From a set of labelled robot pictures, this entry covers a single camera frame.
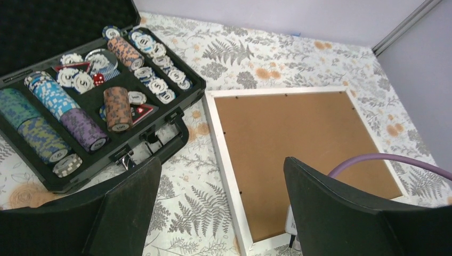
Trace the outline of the white picture frame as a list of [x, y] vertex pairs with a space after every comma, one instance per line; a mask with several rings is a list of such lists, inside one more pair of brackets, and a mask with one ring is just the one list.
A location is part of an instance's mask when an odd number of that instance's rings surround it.
[[345, 92], [351, 101], [356, 105], [358, 114], [363, 122], [370, 128], [373, 137], [383, 146], [376, 134], [365, 119], [362, 110], [358, 107], [357, 100], [352, 96], [351, 90], [345, 86], [327, 86], [327, 87], [299, 87], [299, 88], [276, 88], [276, 89], [246, 89], [246, 90], [224, 90], [224, 91], [208, 91], [203, 98], [203, 104], [206, 111], [207, 120], [211, 127], [211, 135], [215, 148], [216, 159], [220, 166], [220, 173], [223, 186], [225, 188], [229, 207], [232, 213], [233, 227], [237, 236], [240, 253], [242, 255], [256, 255], [264, 253], [270, 249], [285, 246], [289, 243], [289, 229], [293, 226], [289, 219], [289, 213], [286, 213], [285, 231], [283, 234], [271, 237], [260, 242], [252, 243], [251, 235], [248, 231], [248, 224], [238, 192], [235, 176], [233, 175], [231, 163], [229, 160], [228, 150], [225, 141], [220, 137], [221, 124], [214, 106], [214, 98], [216, 97], [235, 97], [235, 96], [257, 96], [257, 95], [280, 95], [280, 94], [303, 94], [303, 93], [324, 93], [324, 92]]

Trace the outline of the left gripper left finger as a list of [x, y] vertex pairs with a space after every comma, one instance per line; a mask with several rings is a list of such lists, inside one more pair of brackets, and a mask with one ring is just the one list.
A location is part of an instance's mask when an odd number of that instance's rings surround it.
[[1, 212], [1, 255], [142, 255], [158, 158], [42, 206]]

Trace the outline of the brown cardboard backing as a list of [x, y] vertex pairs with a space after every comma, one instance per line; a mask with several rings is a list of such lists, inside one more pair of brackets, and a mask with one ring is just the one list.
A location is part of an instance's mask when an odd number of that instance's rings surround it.
[[383, 150], [345, 92], [216, 97], [213, 102], [252, 243], [285, 231], [287, 157], [327, 174], [348, 158]]

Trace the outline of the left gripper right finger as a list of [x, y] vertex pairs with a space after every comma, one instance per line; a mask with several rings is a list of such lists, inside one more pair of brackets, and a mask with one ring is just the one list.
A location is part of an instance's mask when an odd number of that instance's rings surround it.
[[451, 206], [381, 198], [295, 157], [284, 175], [303, 255], [451, 255]]

